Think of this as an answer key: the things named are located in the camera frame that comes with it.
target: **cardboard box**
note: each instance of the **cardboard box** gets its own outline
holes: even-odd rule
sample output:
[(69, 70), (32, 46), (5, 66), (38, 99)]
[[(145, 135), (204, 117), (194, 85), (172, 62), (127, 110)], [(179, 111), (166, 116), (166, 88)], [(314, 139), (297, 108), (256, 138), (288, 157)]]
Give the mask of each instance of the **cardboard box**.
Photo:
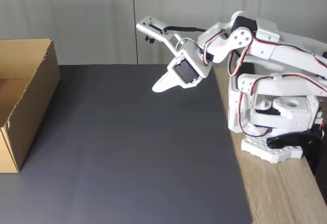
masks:
[(1, 173), (20, 171), (59, 79), (52, 40), (0, 40)]

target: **dark gray surface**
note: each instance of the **dark gray surface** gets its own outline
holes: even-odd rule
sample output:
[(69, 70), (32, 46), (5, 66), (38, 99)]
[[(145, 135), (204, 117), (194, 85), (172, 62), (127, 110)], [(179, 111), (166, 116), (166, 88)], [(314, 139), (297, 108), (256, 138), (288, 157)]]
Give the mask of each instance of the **dark gray surface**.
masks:
[(211, 72), (156, 94), (163, 65), (63, 66), (1, 223), (251, 223)]

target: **wooden table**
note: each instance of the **wooden table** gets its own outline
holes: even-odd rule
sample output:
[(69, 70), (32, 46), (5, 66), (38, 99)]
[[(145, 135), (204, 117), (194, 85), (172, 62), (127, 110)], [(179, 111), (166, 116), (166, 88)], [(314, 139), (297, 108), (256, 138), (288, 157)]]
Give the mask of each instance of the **wooden table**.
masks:
[[(227, 115), (228, 74), (215, 68)], [(243, 134), (231, 132), (253, 223), (327, 223), (327, 207), (306, 158), (278, 164), (241, 150)]]

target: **wall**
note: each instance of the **wall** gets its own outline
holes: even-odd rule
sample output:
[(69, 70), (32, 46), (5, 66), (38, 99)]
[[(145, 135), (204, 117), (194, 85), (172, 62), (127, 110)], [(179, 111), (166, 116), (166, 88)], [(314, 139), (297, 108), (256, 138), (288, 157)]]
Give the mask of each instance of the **wall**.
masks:
[(133, 0), (1, 0), (0, 13), (1, 38), (50, 37), (60, 64), (136, 64)]
[[(327, 42), (327, 0), (0, 0), (0, 38), (55, 41), (60, 64), (169, 63), (135, 22), (146, 15), (178, 26), (208, 28), (244, 10), (278, 28)], [(197, 37), (197, 33), (183, 36)]]

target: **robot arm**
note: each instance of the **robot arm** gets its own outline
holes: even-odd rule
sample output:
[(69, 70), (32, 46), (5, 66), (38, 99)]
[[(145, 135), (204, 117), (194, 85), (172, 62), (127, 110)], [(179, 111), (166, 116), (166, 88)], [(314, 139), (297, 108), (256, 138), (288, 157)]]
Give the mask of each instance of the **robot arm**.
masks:
[[(177, 85), (195, 87), (208, 76), (212, 67), (211, 63), (204, 63), (203, 55), (206, 55), (205, 61), (211, 56), (213, 63), (220, 63), (231, 51), (247, 46), (246, 54), (327, 77), (327, 59), (322, 57), (327, 44), (279, 32), (276, 24), (260, 18), (254, 21), (246, 18), (243, 12), (235, 13), (229, 23), (213, 25), (198, 37), (197, 44), (183, 39), (176, 31), (165, 31), (166, 26), (150, 16), (136, 26), (148, 35), (146, 39), (149, 42), (154, 39), (164, 42), (175, 56), (168, 65), (167, 73), (155, 83), (155, 92)], [(170, 42), (172, 37), (182, 44), (179, 50)]]
[[(301, 147), (294, 144), (298, 140), (290, 139), (293, 136), (305, 138), (301, 142), (308, 145), (319, 141), (311, 134), (315, 124), (322, 132), (317, 96), (327, 97), (327, 59), (323, 57), (327, 44), (280, 32), (276, 24), (252, 20), (243, 12), (235, 13), (226, 24), (213, 25), (197, 41), (167, 31), (167, 25), (149, 16), (136, 27), (148, 35), (147, 41), (162, 41), (174, 54), (167, 72), (154, 84), (155, 92), (177, 85), (195, 87), (208, 76), (212, 62), (228, 58), (228, 128), (247, 135), (243, 150), (277, 163), (301, 157)], [(178, 40), (176, 46), (172, 37)], [(232, 72), (233, 54), (240, 50)]]

